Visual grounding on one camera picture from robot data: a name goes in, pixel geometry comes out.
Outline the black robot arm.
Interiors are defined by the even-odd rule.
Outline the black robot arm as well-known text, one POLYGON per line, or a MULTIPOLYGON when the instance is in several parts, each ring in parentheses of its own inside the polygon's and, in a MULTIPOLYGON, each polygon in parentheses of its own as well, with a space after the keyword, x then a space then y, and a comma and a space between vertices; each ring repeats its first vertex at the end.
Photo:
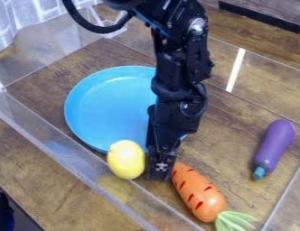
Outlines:
POLYGON ((103 0, 151 29, 157 72, 147 108, 146 171, 149 180, 169 180, 185 135, 198 130, 207 107, 203 80, 214 63, 207 51, 207 18, 197 0, 103 0))

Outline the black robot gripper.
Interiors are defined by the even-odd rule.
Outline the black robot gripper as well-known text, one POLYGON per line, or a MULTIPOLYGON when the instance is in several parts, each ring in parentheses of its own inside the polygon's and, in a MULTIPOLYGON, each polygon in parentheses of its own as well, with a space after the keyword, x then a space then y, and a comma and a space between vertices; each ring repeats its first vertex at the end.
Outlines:
POLYGON ((194 85, 182 99, 167 100, 158 97, 149 107, 145 171, 149 180, 170 179, 181 138, 197 132, 206 107, 207 94, 203 85, 194 85))

